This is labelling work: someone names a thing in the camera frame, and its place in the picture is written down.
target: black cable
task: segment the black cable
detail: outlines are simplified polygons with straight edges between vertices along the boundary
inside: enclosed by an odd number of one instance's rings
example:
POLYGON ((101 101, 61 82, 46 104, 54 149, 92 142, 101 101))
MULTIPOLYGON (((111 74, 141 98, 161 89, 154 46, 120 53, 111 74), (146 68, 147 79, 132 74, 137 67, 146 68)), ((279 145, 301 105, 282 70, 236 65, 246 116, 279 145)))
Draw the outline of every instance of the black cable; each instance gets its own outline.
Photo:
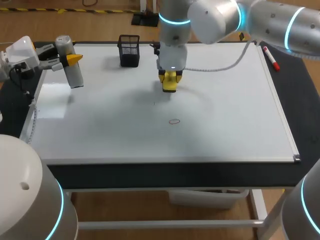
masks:
POLYGON ((82 6, 84 6, 84 7, 92 7, 92 6, 96 5, 97 3, 98 3, 98 0, 95 0, 95 3, 87 5, 87 4, 85 4, 85 0, 82 0, 82 6))
POLYGON ((16 82, 14 81, 13 77, 11 76, 11 73, 12 73, 13 71, 15 71, 15 70, 16 70, 16 69, 13 67, 13 68, 11 68, 10 71, 9 71, 10 81, 11 81, 14 85, 16 85, 18 88, 22 89, 22 86, 19 85, 18 83, 16 83, 16 82))
POLYGON ((18 87, 18 88, 21 90, 21 92, 22 92, 23 94, 25 94, 30 101, 32 101, 32 100, 35 98, 33 95, 30 94, 29 91, 24 90, 23 87, 22 87, 21 67, 15 66, 15 67, 11 68, 10 71, 9 71, 9 78, 10 78, 10 81, 11 81, 16 87, 18 87), (13 79, 13 77, 12 77, 12 72, 13 72, 13 71, 15 71, 15 72, 18 74, 18 78, 19 78, 20 85, 14 81, 14 79, 13 79))

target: drawn circle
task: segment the drawn circle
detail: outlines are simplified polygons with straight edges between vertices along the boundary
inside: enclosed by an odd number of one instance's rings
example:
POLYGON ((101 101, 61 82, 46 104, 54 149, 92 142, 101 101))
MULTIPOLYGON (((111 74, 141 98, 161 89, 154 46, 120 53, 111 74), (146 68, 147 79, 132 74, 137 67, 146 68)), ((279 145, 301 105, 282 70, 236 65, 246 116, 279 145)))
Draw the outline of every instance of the drawn circle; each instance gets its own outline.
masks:
POLYGON ((171 124, 171 125, 174 125, 174 124, 178 124, 178 123, 180 123, 180 120, 179 119, 171 119, 170 121, 169 121, 169 123, 171 124))

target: white cable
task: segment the white cable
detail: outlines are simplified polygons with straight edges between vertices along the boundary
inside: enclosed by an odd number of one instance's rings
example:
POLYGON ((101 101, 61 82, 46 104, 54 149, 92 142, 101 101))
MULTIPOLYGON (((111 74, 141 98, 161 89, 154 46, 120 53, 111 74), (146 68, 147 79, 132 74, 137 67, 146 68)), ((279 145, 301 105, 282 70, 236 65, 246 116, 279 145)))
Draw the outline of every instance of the white cable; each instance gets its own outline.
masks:
POLYGON ((28 144, 31 144, 32 142, 32 137, 34 136, 35 130, 36 130, 36 123, 37 123, 37 115, 38 115, 38 110, 37 110, 37 102, 33 99, 32 103, 29 106, 34 105, 34 117, 33 117, 33 124, 32 124, 32 130, 31 134, 28 140, 28 144))
POLYGON ((253 42, 253 39, 250 39, 249 41, 247 41, 247 43, 244 46, 244 49, 242 50, 242 53, 240 55, 240 57, 235 61, 234 64, 227 66, 227 67, 223 67, 223 68, 218 68, 218 69, 197 69, 197 68, 188 68, 186 67, 184 70, 188 70, 188 71, 195 71, 195 72, 207 72, 207 73, 212 73, 212 72, 220 72, 220 71, 225 71, 225 70, 229 70, 234 68, 235 66, 238 65, 238 63, 240 63, 240 61, 242 60, 242 58, 244 57, 249 45, 253 42))

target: yellow and black tape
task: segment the yellow and black tape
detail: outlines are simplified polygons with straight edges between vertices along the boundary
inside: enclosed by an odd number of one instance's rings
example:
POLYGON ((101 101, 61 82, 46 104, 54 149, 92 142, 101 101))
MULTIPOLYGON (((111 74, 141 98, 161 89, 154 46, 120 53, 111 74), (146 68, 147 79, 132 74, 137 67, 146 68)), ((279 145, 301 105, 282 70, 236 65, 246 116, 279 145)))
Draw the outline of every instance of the yellow and black tape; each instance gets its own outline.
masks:
POLYGON ((245 37, 243 32, 239 32, 239 38, 240 38, 240 41, 245 41, 246 40, 246 37, 245 37))
POLYGON ((140 11, 136 10, 92 10, 92 9, 78 9, 78 8, 21 8, 21 7, 0 7, 2 12, 57 12, 63 14, 64 12, 81 12, 81 13, 98 13, 98 14, 136 14, 140 11))

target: cable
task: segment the cable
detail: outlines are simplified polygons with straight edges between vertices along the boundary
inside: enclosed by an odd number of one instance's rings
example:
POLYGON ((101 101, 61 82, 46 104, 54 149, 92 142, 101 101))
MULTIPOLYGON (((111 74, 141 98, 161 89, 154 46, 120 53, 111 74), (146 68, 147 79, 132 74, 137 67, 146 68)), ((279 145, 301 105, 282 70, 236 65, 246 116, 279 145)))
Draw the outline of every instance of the cable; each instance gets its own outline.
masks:
POLYGON ((31 144, 32 137, 33 137, 33 135, 35 133, 36 123, 37 123, 37 115, 38 115, 37 102, 35 100, 35 96, 31 95, 29 91, 24 90, 23 87, 22 87, 21 67, 15 66, 15 67, 11 68, 10 71, 9 71, 9 78, 10 78, 10 81, 15 86, 17 86, 24 95, 26 95, 28 100, 31 100, 31 103, 30 103, 29 107, 34 106, 33 124, 32 124, 31 134, 30 134, 30 137, 29 137, 28 142, 27 142, 28 144, 31 144), (13 78, 12 78, 12 72, 13 71, 15 71, 18 74, 20 85, 13 80, 13 78))
POLYGON ((31 144, 31 142, 32 142, 32 138, 33 138, 35 130, 36 130, 37 116, 38 116, 38 109, 37 109, 36 101, 35 100, 32 101, 32 103, 29 106, 31 106, 31 105, 34 105, 34 117, 33 117, 33 124, 32 124, 30 137, 29 137, 29 140, 28 140, 28 144, 31 144))
POLYGON ((225 70, 229 70, 234 68, 235 66, 238 65, 238 63, 240 63, 240 61, 242 60, 242 58, 244 57, 246 51, 248 50, 249 45, 253 42, 253 39, 250 39, 244 46, 244 49, 242 50, 242 53, 240 55, 240 57, 235 61, 234 64, 227 66, 227 67, 223 67, 223 68, 218 68, 218 69, 197 69, 197 68, 188 68, 186 67, 184 70, 188 70, 188 71, 194 71, 194 72, 207 72, 207 73, 212 73, 212 72, 220 72, 220 71, 225 71, 225 70))
POLYGON ((87 5, 87 4, 85 4, 85 0, 82 0, 82 6, 84 6, 84 7, 92 7, 92 6, 96 5, 97 3, 98 3, 98 0, 95 0, 95 2, 93 4, 87 5))

